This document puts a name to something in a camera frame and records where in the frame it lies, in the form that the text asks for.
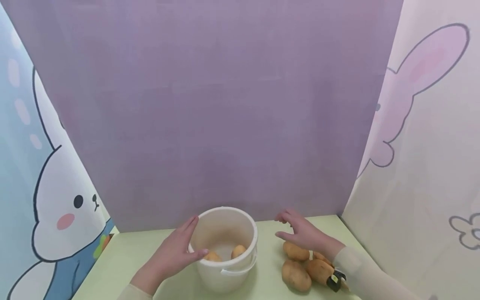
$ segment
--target potato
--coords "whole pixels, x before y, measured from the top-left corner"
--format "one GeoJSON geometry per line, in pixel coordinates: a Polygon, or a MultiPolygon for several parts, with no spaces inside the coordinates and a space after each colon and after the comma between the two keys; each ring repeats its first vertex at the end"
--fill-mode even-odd
{"type": "Polygon", "coordinates": [[[247,249],[242,245],[238,245],[237,247],[233,248],[231,259],[237,258],[242,255],[247,249]]]}
{"type": "Polygon", "coordinates": [[[345,282],[345,279],[342,278],[342,285],[340,286],[342,291],[345,292],[350,292],[350,288],[348,287],[347,283],[345,282]]]}
{"type": "Polygon", "coordinates": [[[304,262],[310,259],[310,251],[302,249],[287,241],[283,243],[283,251],[287,254],[289,259],[294,261],[304,262]]]}
{"type": "Polygon", "coordinates": [[[209,251],[207,255],[205,255],[204,259],[211,261],[211,262],[217,262],[221,263],[222,259],[218,254],[216,254],[214,251],[209,251]]]}
{"type": "Polygon", "coordinates": [[[312,279],[300,263],[286,260],[282,266],[282,279],[286,285],[299,292],[307,292],[312,286],[312,279]]]}
{"type": "Polygon", "coordinates": [[[329,264],[319,259],[307,261],[305,268],[307,269],[307,273],[310,275],[312,280],[324,286],[327,286],[327,279],[333,275],[334,271],[329,264]]]}
{"type": "Polygon", "coordinates": [[[325,256],[323,256],[321,253],[318,252],[313,252],[313,259],[319,259],[321,261],[326,262],[329,264],[332,268],[334,268],[333,263],[331,263],[325,256]]]}

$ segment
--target purple backdrop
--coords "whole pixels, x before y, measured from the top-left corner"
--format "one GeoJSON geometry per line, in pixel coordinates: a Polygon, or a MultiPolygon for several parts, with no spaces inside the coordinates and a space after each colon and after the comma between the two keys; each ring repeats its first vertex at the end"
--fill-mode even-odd
{"type": "Polygon", "coordinates": [[[401,0],[3,0],[120,231],[337,214],[401,0]]]}

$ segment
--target sleeve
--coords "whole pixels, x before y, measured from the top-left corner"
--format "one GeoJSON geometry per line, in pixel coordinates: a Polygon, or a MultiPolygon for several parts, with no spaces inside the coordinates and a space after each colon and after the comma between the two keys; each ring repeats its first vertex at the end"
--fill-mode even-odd
{"type": "Polygon", "coordinates": [[[123,289],[117,300],[152,300],[152,296],[129,284],[123,289]]]}
{"type": "Polygon", "coordinates": [[[345,274],[348,287],[361,299],[420,300],[382,271],[370,257],[351,247],[345,247],[337,254],[334,265],[345,274]]]}

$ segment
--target bunny eye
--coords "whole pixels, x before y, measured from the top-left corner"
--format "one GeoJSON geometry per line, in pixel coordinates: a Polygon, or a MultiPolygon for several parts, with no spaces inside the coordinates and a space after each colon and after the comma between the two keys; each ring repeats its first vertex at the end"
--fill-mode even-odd
{"type": "Polygon", "coordinates": [[[81,195],[76,195],[75,199],[73,200],[73,206],[75,206],[75,208],[80,208],[82,207],[83,203],[84,203],[84,198],[81,195]]]}

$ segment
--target table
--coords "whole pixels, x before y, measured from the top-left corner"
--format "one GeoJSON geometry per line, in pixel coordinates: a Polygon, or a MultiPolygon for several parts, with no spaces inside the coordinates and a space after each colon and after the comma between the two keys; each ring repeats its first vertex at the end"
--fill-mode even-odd
{"type": "MultiPolygon", "coordinates": [[[[337,216],[308,218],[317,228],[365,253],[360,243],[337,216]]],[[[237,291],[217,295],[206,290],[195,267],[189,266],[166,280],[158,289],[156,300],[358,300],[359,298],[314,283],[308,294],[290,290],[282,281],[281,268],[285,261],[283,241],[274,233],[288,231],[288,225],[274,221],[257,222],[258,261],[244,285],[237,291]]],[[[115,300],[132,276],[172,230],[119,233],[113,236],[95,263],[73,300],[115,300]]]]}

